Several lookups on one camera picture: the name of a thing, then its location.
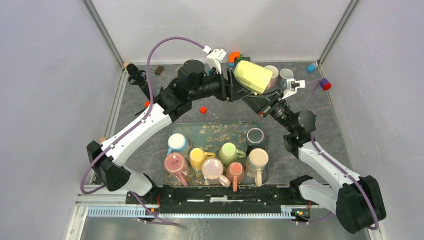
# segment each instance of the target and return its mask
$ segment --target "yellow cup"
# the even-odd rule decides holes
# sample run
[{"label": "yellow cup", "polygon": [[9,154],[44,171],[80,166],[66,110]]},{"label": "yellow cup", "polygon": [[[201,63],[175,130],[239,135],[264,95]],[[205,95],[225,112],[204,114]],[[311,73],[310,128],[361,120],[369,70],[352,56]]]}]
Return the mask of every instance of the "yellow cup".
[{"label": "yellow cup", "polygon": [[203,162],[208,158],[216,158],[217,155],[213,152],[203,151],[202,149],[196,147],[191,150],[189,155],[190,165],[196,171],[202,170]]}]

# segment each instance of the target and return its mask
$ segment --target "green mug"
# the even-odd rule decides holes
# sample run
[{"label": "green mug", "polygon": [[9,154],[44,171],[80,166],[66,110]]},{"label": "green mug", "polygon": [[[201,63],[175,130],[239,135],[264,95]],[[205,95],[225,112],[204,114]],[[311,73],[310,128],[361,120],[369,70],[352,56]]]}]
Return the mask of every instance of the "green mug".
[{"label": "green mug", "polygon": [[236,145],[231,142],[227,142],[222,145],[219,150],[219,160],[222,164],[227,167],[230,163],[234,163],[237,159],[245,158],[246,153],[236,148]]}]

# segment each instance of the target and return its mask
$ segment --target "gray tabletop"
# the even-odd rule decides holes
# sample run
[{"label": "gray tabletop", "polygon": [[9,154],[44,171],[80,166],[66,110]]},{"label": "gray tabletop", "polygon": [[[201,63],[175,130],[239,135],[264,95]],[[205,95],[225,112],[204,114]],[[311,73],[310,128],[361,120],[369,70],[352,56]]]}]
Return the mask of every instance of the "gray tabletop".
[{"label": "gray tabletop", "polygon": [[[309,97],[316,85],[310,83],[321,77],[318,70],[308,73],[306,68],[311,62],[260,62],[261,66],[273,65],[279,70],[287,68],[294,72],[296,80],[305,80],[306,88],[298,90],[297,94],[287,98],[293,112],[305,110],[308,107]],[[153,74],[157,65],[150,67],[153,94],[157,95],[161,87],[176,78],[178,68],[182,64],[165,65],[161,75]],[[126,84],[122,98],[119,115],[115,127],[118,133],[136,116],[135,113],[144,108],[148,99],[138,86]],[[207,114],[200,113],[200,107],[207,107]],[[335,157],[339,162],[351,167],[345,144],[333,112],[333,107],[326,91],[318,89],[311,102],[310,110],[316,117],[316,131],[314,137],[321,146]],[[307,164],[287,152],[283,144],[283,136],[288,131],[279,125],[271,116],[259,117],[243,101],[223,102],[214,97],[209,97],[193,102],[192,109],[181,116],[175,123],[205,123],[228,121],[256,121],[260,123],[268,138],[269,171],[270,177],[267,184],[288,184],[297,176],[310,175],[320,183],[326,181]],[[146,173],[158,185],[166,184],[164,159],[167,153],[167,139],[171,126],[160,130],[141,147],[139,147],[126,162],[131,169]]]}]

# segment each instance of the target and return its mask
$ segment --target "blue mug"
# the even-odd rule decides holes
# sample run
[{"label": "blue mug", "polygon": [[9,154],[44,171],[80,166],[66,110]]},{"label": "blue mug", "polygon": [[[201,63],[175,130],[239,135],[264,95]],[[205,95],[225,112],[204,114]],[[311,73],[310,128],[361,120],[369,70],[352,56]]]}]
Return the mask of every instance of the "blue mug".
[{"label": "blue mug", "polygon": [[168,138],[168,156],[171,153],[181,153],[184,156],[187,155],[190,151],[189,141],[187,137],[181,133],[174,133]]}]

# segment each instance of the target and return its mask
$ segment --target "cup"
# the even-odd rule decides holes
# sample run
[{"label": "cup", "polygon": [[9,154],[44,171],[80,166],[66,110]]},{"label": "cup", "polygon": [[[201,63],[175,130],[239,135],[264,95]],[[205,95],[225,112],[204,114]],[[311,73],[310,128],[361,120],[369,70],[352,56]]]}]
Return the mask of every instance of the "cup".
[{"label": "cup", "polygon": [[253,149],[247,156],[245,169],[246,175],[254,178],[256,186],[262,186],[262,171],[268,163],[268,153],[262,148]]},{"label": "cup", "polygon": [[232,183],[232,191],[237,192],[237,185],[243,181],[245,171],[240,162],[233,162],[228,165],[225,172],[226,178]]},{"label": "cup", "polygon": [[209,158],[216,158],[217,155],[213,152],[203,151],[202,149],[196,147],[191,150],[190,155],[188,156],[190,160],[191,167],[196,171],[202,170],[203,162]]},{"label": "cup", "polygon": [[187,155],[189,153],[189,141],[181,133],[174,133],[168,138],[168,152],[170,153],[181,153],[182,155]]},{"label": "cup", "polygon": [[165,157],[163,162],[165,170],[174,175],[178,180],[181,181],[182,185],[188,186],[186,176],[189,174],[189,168],[187,166],[186,158],[182,153],[173,152]]},{"label": "cup", "polygon": [[230,180],[223,175],[224,166],[218,158],[208,158],[201,165],[201,173],[210,184],[222,184],[228,188],[231,184]]},{"label": "cup", "polygon": [[288,68],[283,68],[279,71],[279,75],[283,79],[293,79],[295,75],[293,74],[293,71]]},{"label": "cup", "polygon": [[246,154],[249,155],[252,149],[265,149],[266,141],[265,134],[262,129],[253,127],[246,133],[247,150]]},{"label": "cup", "polygon": [[246,153],[242,150],[236,148],[236,145],[231,142],[227,142],[222,145],[219,150],[219,160],[221,160],[222,164],[226,167],[230,163],[237,161],[238,158],[245,158]]},{"label": "cup", "polygon": [[278,68],[272,65],[264,66],[264,68],[272,71],[271,80],[268,82],[268,86],[266,87],[266,90],[269,90],[275,86],[278,80],[279,72],[278,72]]}]

